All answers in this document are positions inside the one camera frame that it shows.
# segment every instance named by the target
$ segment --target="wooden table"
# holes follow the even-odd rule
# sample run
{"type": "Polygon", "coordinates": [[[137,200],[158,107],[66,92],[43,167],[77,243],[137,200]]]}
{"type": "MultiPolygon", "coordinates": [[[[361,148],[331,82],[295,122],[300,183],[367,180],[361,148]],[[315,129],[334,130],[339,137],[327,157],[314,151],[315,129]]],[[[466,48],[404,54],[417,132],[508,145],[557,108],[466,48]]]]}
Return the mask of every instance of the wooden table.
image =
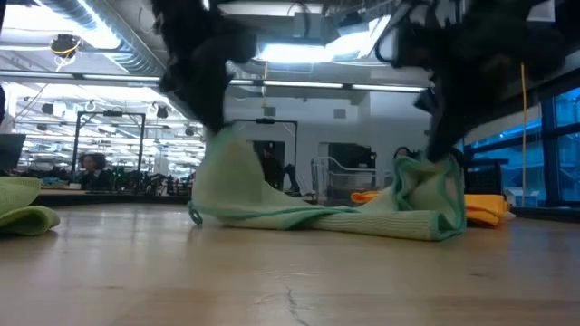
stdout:
{"type": "Polygon", "coordinates": [[[578,325],[580,226],[433,244],[194,227],[184,206],[77,206],[0,238],[0,325],[578,325]]]}
{"type": "Polygon", "coordinates": [[[40,189],[41,196],[78,196],[86,194],[86,190],[77,189],[40,189]]]}

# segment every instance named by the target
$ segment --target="cloth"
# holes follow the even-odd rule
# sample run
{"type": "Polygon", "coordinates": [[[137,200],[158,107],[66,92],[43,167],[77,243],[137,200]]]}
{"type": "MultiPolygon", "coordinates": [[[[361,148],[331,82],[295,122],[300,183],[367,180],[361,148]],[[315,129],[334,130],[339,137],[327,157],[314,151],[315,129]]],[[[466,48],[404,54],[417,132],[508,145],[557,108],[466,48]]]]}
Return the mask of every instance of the cloth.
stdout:
{"type": "Polygon", "coordinates": [[[0,177],[0,233],[41,235],[60,224],[52,209],[29,206],[40,194],[40,179],[0,177]]]}
{"type": "Polygon", "coordinates": [[[466,227],[461,169],[451,157],[437,165],[400,158],[394,184],[356,208],[306,204],[271,188],[247,141],[222,130],[197,170],[189,212],[196,223],[214,216],[223,225],[318,229],[441,241],[466,227]]]}
{"type": "Polygon", "coordinates": [[[501,195],[465,195],[465,204],[468,220],[476,224],[498,226],[516,217],[501,195]]]}

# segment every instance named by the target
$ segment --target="computer monitor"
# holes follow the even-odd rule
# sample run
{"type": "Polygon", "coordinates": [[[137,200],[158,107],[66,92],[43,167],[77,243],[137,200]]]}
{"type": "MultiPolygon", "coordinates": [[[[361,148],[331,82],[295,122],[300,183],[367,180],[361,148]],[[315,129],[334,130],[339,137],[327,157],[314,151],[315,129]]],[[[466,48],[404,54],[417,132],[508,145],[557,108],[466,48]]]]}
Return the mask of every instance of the computer monitor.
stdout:
{"type": "Polygon", "coordinates": [[[25,140],[24,134],[0,134],[0,170],[18,168],[25,140]]]}

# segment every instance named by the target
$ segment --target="cart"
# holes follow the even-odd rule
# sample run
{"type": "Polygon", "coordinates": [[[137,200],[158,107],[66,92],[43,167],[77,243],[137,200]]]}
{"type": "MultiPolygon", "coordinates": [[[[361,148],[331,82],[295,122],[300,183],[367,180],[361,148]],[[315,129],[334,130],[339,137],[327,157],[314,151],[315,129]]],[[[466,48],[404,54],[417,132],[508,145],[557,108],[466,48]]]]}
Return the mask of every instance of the cart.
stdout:
{"type": "Polygon", "coordinates": [[[311,161],[314,202],[323,206],[354,206],[351,194],[378,191],[392,184],[391,172],[381,175],[374,168],[346,168],[330,157],[311,161]]]}

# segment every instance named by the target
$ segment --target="yellow cloth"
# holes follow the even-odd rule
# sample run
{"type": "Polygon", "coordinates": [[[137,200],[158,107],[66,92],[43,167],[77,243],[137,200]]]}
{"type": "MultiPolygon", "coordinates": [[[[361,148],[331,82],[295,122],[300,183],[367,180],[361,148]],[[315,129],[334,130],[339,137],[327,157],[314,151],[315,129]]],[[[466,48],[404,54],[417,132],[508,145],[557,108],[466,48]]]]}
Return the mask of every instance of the yellow cloth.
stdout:
{"type": "Polygon", "coordinates": [[[40,194],[40,179],[0,177],[0,234],[41,235],[60,224],[52,209],[29,206],[40,194]]]}
{"type": "Polygon", "coordinates": [[[497,226],[513,217],[501,195],[465,195],[465,207],[468,220],[477,224],[497,226]]]}

